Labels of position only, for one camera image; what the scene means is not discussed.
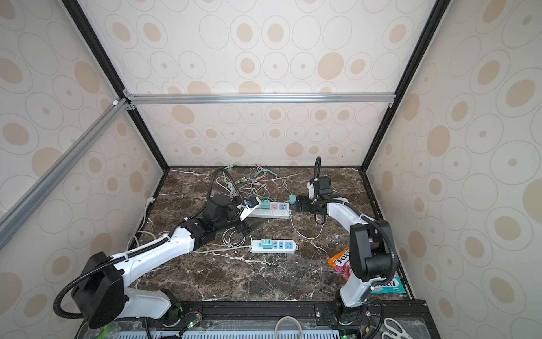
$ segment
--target white cable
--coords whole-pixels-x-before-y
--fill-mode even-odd
[[[137,247],[139,247],[139,246],[140,246],[140,245],[139,245],[139,240],[137,240],[136,236],[135,236],[135,235],[132,235],[132,236],[130,237],[130,239],[132,239],[132,238],[134,238],[135,243],[137,244]],[[130,240],[128,240],[128,243],[126,244],[126,250],[128,251],[129,248],[130,248]]]
[[[280,325],[280,323],[282,323],[285,320],[291,320],[298,326],[298,330],[299,330],[298,339],[303,339],[303,328],[301,327],[301,324],[299,323],[299,321],[296,318],[291,317],[291,316],[282,317],[276,323],[276,325],[275,325],[275,337],[276,337],[276,339],[280,339],[279,338],[279,325]]]
[[[150,236],[152,236],[152,237],[156,240],[156,235],[152,234],[151,232],[148,232],[148,231],[137,231],[137,233],[145,233],[145,234],[149,234]]]
[[[232,247],[232,248],[221,248],[219,250],[211,250],[211,251],[203,251],[203,252],[200,252],[200,251],[194,251],[194,253],[200,253],[200,254],[203,254],[203,253],[211,253],[211,252],[220,252],[220,251],[228,251],[228,250],[236,250],[238,248],[250,248],[250,246],[240,246],[240,247]]]
[[[292,222],[292,227],[294,228],[294,231],[296,231],[300,236],[302,236],[303,238],[307,239],[307,240],[314,240],[316,238],[318,238],[320,236],[320,234],[322,233],[322,229],[324,229],[324,224],[322,224],[322,227],[320,228],[320,233],[318,233],[317,236],[315,236],[314,238],[307,238],[306,236],[304,236],[303,234],[299,233],[299,231],[297,229],[295,229],[295,226],[294,226],[294,221],[292,219],[292,216],[290,216],[290,221]]]

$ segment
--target robotic arm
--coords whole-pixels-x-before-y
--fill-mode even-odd
[[[315,177],[309,181],[309,196],[297,196],[297,212],[327,215],[336,219],[350,233],[352,274],[340,289],[339,320],[355,312],[371,293],[373,286],[387,284],[396,269],[391,229],[384,220],[360,213],[347,199],[331,189],[331,179],[320,176],[320,157]],[[251,229],[244,221],[261,206],[257,197],[241,201],[227,195],[208,198],[201,213],[176,225],[170,234],[124,253],[107,257],[103,252],[90,257],[81,276],[68,284],[55,298],[53,310],[64,318],[84,318],[90,328],[99,328],[124,317],[162,319],[172,325],[178,315],[176,299],[168,292],[131,289],[143,274],[183,254],[190,253],[215,238],[220,229],[235,227],[247,236]],[[63,297],[72,290],[80,314],[62,310]]]

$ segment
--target marble tabletop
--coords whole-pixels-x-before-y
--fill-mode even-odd
[[[282,176],[295,195],[307,194],[312,168],[270,168]],[[197,212],[205,202],[214,168],[173,168],[156,199],[144,230],[153,234],[169,232],[186,216]],[[235,179],[252,177],[254,168],[229,169]],[[356,168],[322,168],[340,192],[361,212],[373,216],[369,199]],[[289,192],[280,179],[268,175],[262,182],[275,201],[286,201]],[[213,194],[226,193],[214,185]],[[314,215],[292,213],[295,228],[307,238],[315,238],[322,226]],[[327,261],[349,245],[348,232],[329,218],[321,234],[307,240],[292,227],[290,219],[248,218],[253,239],[293,239],[299,249],[294,254],[252,254],[247,248],[207,254],[189,253],[174,258],[138,279],[133,286],[144,290],[167,289],[181,301],[262,301],[331,300],[345,279]],[[152,238],[141,235],[144,244]],[[232,242],[240,236],[234,234]],[[223,244],[218,232],[212,244]],[[206,245],[199,251],[215,250]],[[404,299],[404,295],[380,295],[383,299]]]

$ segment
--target scissors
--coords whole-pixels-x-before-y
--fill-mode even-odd
[[[393,321],[397,327],[399,327],[399,332],[394,327],[388,324],[388,321]],[[384,319],[384,326],[388,329],[387,331],[382,332],[382,339],[384,339],[384,336],[388,336],[392,339],[413,339],[406,331],[405,329],[393,318],[385,318]]]

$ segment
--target wallpaper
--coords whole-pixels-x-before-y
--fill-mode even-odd
[[[80,0],[132,93],[394,92],[434,0]]]
[[[162,170],[119,115],[0,250],[0,338],[72,339],[81,320],[57,317],[57,293],[87,259],[123,252]],[[76,312],[68,296],[62,307]]]
[[[169,165],[360,165],[387,103],[139,105]]]
[[[116,95],[52,0],[0,2],[0,218]]]
[[[542,2],[457,0],[369,168],[444,339],[542,333]]]

